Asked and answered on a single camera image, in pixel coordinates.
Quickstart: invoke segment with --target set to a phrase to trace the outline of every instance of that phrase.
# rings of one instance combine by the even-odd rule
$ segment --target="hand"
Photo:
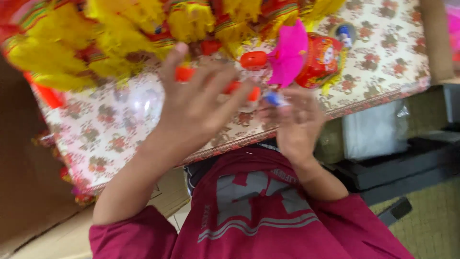
[[[163,145],[164,152],[174,153],[177,162],[211,140],[245,103],[255,86],[245,81],[225,103],[218,103],[218,95],[238,78],[234,66],[219,62],[206,62],[196,69],[189,83],[177,83],[176,67],[187,52],[188,46],[178,43],[161,67],[160,78],[166,97],[160,121],[148,137],[156,139],[152,142],[155,145]]]
[[[324,115],[311,90],[286,88],[281,93],[290,106],[275,108],[262,102],[257,116],[264,123],[279,123],[276,140],[281,153],[294,167],[306,169],[316,160],[315,143],[324,124]]]

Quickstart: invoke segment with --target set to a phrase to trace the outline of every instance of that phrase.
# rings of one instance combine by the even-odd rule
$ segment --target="person's left hand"
[[[187,84],[180,84],[175,81],[176,68],[187,52],[188,46],[178,43],[161,67],[165,103],[158,125],[146,140],[174,153],[177,163],[215,137],[255,86],[252,81],[242,82],[225,103],[218,103],[218,95],[237,80],[238,71],[232,65],[207,62],[196,69]]]

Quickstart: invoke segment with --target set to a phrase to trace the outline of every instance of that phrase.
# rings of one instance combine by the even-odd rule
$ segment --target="maroon t-shirt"
[[[179,234],[148,206],[89,239],[94,259],[413,258],[358,195],[308,199],[285,157],[250,147],[200,180]]]

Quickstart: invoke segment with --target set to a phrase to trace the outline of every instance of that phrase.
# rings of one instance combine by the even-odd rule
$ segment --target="table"
[[[316,91],[328,119],[404,98],[430,86],[418,0],[348,0],[336,15],[321,21],[316,31],[327,35],[343,21],[352,22],[359,37],[348,53],[342,81],[332,86],[327,96]],[[272,47],[273,42],[244,46],[246,52]],[[66,93],[67,107],[63,109],[50,110],[40,104],[69,173],[81,190],[101,190],[157,124],[164,101],[156,76],[158,67],[150,64],[128,82],[128,88],[109,83],[81,93]],[[245,72],[243,76],[254,74]],[[241,112],[183,164],[275,134],[276,125],[262,124],[252,113]]]

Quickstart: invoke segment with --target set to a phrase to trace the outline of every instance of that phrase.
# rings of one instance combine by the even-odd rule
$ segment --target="pink paper umbrella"
[[[294,26],[282,26],[278,44],[267,55],[273,69],[267,83],[287,87],[304,66],[307,51],[308,37],[302,21],[297,19]]]

